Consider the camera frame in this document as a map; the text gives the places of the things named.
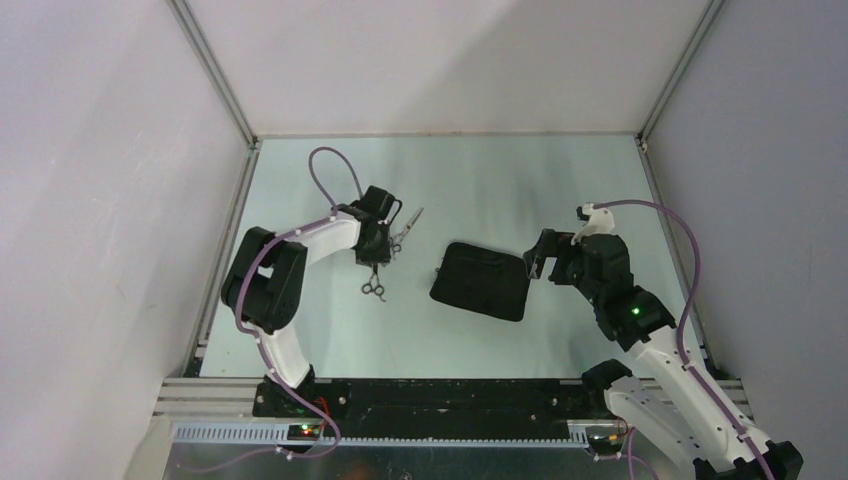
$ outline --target gray wall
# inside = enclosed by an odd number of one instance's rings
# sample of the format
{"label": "gray wall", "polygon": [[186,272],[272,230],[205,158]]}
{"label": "gray wall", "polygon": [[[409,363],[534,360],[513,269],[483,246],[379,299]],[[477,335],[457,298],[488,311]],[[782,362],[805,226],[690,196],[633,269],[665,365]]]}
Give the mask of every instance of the gray wall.
{"label": "gray wall", "polygon": [[166,2],[0,10],[0,477],[121,478],[247,149]]}
{"label": "gray wall", "polygon": [[649,139],[704,259],[698,306],[802,478],[848,460],[848,2],[728,2]]}

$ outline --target scissors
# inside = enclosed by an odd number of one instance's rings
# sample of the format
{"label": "scissors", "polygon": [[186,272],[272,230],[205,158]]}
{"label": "scissors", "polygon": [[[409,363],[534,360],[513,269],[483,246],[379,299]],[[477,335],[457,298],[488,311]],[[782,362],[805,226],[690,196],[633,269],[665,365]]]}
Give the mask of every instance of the scissors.
{"label": "scissors", "polygon": [[385,302],[386,300],[383,298],[383,294],[385,292],[386,289],[380,284],[380,275],[377,273],[377,265],[374,265],[373,270],[371,271],[371,278],[362,285],[362,293],[365,295],[373,293],[377,296],[377,298]]}
{"label": "scissors", "polygon": [[406,222],[406,225],[403,226],[403,230],[400,231],[397,235],[392,237],[392,256],[397,255],[403,250],[403,247],[400,245],[400,242],[403,241],[404,238],[409,234],[409,231],[412,230],[412,227],[415,225],[415,222],[418,221],[418,218],[421,214],[424,213],[424,208],[419,208],[413,215],[412,218]]}

